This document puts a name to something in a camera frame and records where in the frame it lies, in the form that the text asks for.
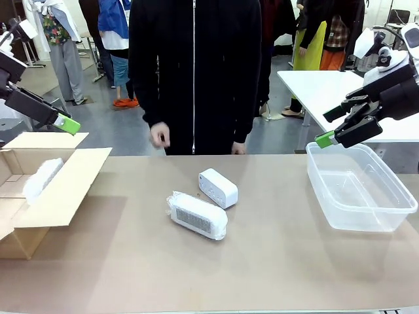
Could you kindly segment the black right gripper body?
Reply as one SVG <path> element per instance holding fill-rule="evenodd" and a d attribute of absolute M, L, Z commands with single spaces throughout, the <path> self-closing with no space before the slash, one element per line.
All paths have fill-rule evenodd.
<path fill-rule="evenodd" d="M 363 91 L 371 102 L 369 114 L 377 120 L 402 120 L 418 113 L 416 70 L 408 61 L 383 72 L 377 67 L 368 71 Z"/>

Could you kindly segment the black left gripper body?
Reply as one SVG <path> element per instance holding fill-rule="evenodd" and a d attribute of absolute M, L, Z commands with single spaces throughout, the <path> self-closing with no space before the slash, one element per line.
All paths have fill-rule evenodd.
<path fill-rule="evenodd" d="M 1 98 L 10 96 L 25 98 L 27 95 L 17 85 L 27 66 L 16 58 L 1 51 Z"/>

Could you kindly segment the person's right hand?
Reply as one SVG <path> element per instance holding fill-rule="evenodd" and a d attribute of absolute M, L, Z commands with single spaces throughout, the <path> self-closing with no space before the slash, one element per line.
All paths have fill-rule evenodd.
<path fill-rule="evenodd" d="M 150 128 L 150 140 L 154 148 L 166 149 L 170 147 L 170 129 L 164 122 L 154 124 Z"/>

